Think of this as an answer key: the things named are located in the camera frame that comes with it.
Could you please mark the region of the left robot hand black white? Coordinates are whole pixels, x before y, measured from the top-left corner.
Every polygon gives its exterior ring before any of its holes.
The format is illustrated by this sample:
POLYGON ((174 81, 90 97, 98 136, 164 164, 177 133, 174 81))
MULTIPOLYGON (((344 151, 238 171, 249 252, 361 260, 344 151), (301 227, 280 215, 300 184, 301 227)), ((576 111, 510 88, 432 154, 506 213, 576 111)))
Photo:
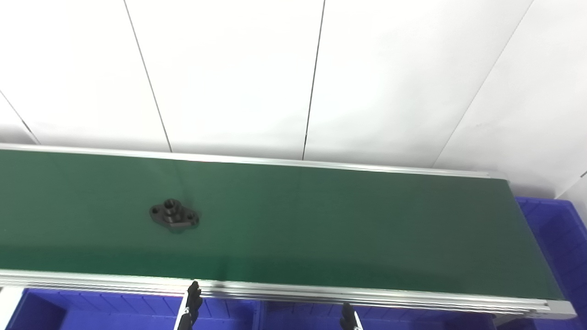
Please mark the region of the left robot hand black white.
POLYGON ((203 304, 201 293, 202 290, 199 286, 199 282, 194 280, 182 297, 182 303, 180 303, 180 308, 174 324, 175 330, 193 329, 193 326, 199 317, 199 308, 203 304))

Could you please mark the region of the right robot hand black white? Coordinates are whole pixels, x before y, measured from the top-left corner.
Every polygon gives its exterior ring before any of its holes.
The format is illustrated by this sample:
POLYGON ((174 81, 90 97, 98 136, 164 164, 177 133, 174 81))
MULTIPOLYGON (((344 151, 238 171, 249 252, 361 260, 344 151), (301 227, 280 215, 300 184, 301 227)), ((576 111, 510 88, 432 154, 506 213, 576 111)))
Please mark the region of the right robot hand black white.
POLYGON ((342 317, 339 320, 339 324, 342 330, 362 330, 363 326, 359 319, 358 313, 350 303, 345 302, 342 305, 342 317))

